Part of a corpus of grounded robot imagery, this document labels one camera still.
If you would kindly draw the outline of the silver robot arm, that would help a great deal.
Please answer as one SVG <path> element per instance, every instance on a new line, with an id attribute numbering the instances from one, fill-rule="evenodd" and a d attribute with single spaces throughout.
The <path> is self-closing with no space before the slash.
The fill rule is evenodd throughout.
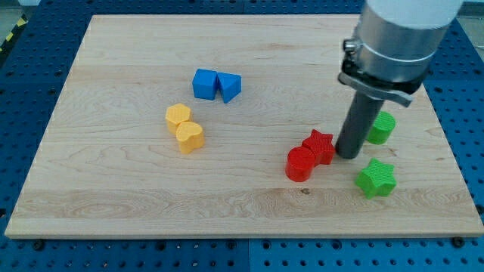
<path id="1" fill-rule="evenodd" d="M 339 81 L 353 89 L 353 105 L 404 107 L 427 76 L 462 0 L 367 0 L 352 36 L 343 40 Z"/>

